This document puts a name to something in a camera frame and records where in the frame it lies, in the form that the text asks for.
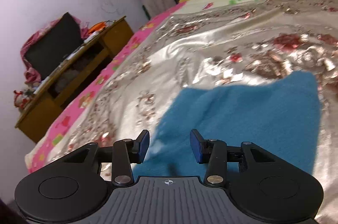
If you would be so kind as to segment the shiny floral satin quilt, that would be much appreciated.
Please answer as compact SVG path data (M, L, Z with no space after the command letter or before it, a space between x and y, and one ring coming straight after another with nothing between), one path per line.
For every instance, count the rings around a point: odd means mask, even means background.
M316 220L336 223L337 0L264 0L169 16L103 85L48 162L143 129L151 139L185 88L259 86L297 71L313 74L321 105L310 173L324 190Z

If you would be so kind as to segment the pink cream fleece blanket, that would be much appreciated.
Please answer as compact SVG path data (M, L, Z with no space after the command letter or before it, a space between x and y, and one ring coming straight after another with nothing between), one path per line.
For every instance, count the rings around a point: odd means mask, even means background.
M95 94L102 88L103 84L114 74L118 67L141 43L156 30L156 28L172 14L195 13L199 10L214 10L221 6L239 6L244 2L263 2L264 0L181 0L180 3L160 15L157 15L150 22L138 30L114 56L113 60L95 77L94 82L90 83L74 100L59 114L55 121L48 126L48 130L43 133L42 139L25 155L25 164L29 173L43 167L47 162L48 155L53 148L65 137L70 127L83 113L85 108L94 98Z

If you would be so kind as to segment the black television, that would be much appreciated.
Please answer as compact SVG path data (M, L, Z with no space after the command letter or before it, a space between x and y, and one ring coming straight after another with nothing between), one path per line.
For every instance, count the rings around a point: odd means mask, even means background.
M26 66L27 84L44 80L83 44L88 27L80 24L76 17L65 13L24 43L20 55Z

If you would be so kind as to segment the teal fleece sweater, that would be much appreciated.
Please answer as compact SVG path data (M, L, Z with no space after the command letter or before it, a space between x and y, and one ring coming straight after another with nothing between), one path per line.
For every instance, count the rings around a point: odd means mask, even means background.
M135 176L204 176L189 134L230 146L253 142L307 173L315 165L321 105L309 72L259 86L231 85L211 90L185 88L160 119L146 158Z

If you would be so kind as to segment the wooden side cabinet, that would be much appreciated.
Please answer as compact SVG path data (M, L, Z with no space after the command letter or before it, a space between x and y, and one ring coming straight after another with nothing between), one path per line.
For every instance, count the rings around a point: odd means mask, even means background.
M15 127L34 143L39 142L56 118L121 52L133 34L125 16L99 32L42 82Z

